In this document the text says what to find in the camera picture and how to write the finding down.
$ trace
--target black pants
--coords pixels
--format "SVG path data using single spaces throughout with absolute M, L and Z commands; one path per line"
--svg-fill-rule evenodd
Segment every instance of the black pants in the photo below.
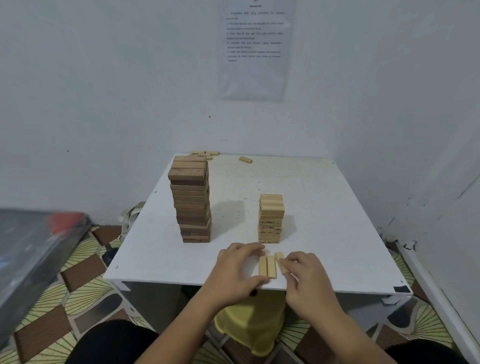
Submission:
M 78 341 L 65 364 L 133 364 L 157 337 L 156 332 L 130 321 L 102 322 Z M 398 364 L 468 364 L 452 349 L 429 340 L 391 346 L 386 352 Z

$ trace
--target hand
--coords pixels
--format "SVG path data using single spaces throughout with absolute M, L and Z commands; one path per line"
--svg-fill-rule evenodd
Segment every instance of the hand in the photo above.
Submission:
M 281 263 L 297 280 L 286 273 L 287 303 L 303 319 L 316 324 L 324 315 L 342 313 L 330 279 L 322 263 L 313 253 L 293 252 Z
M 220 250 L 212 272 L 198 293 L 218 310 L 247 298 L 255 288 L 270 280 L 265 276 L 245 279 L 242 272 L 245 259 L 251 255 L 265 255 L 263 249 L 265 245 L 260 243 L 233 243 Z

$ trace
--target person's left hand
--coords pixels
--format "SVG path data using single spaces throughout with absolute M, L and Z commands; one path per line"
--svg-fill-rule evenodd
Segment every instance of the person's left hand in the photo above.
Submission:
M 270 280 L 266 276 L 245 279 L 242 272 L 245 259 L 265 255 L 264 248 L 260 243 L 232 243 L 220 250 L 212 272 L 198 293 L 218 310 L 247 298 L 251 291 Z

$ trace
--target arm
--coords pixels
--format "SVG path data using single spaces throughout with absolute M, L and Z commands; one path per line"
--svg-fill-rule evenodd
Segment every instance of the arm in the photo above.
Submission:
M 221 250 L 202 288 L 135 363 L 191 363 L 215 315 L 224 307 L 247 298 L 260 284 L 268 282 L 268 277 L 245 279 L 242 273 L 244 260 L 250 255 L 265 255 L 264 248 L 259 243 L 233 243 Z
M 287 303 L 308 321 L 343 364 L 395 364 L 343 311 L 322 263 L 312 253 L 290 253 L 281 262 Z

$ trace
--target person's right hand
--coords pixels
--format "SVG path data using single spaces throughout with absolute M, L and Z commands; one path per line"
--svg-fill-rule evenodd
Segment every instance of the person's right hand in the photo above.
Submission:
M 337 315 L 342 308 L 336 299 L 322 263 L 313 253 L 292 252 L 281 263 L 286 273 L 287 303 L 304 320 L 314 325 L 324 315 Z

